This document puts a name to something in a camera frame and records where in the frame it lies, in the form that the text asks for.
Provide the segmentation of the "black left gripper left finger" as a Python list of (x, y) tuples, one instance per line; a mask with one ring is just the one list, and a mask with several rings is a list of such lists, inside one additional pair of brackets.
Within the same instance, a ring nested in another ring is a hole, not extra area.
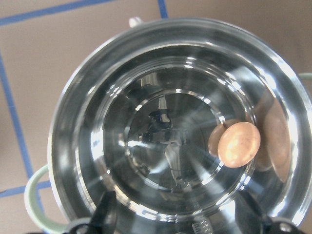
[(115, 191), (106, 191), (90, 221), (90, 234), (113, 234), (117, 224), (117, 198)]

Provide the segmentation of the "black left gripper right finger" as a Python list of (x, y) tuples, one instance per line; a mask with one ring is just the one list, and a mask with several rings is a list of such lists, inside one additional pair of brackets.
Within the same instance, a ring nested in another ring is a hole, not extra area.
[(246, 191), (235, 193), (235, 222), (242, 234), (262, 234), (261, 215), (256, 202)]

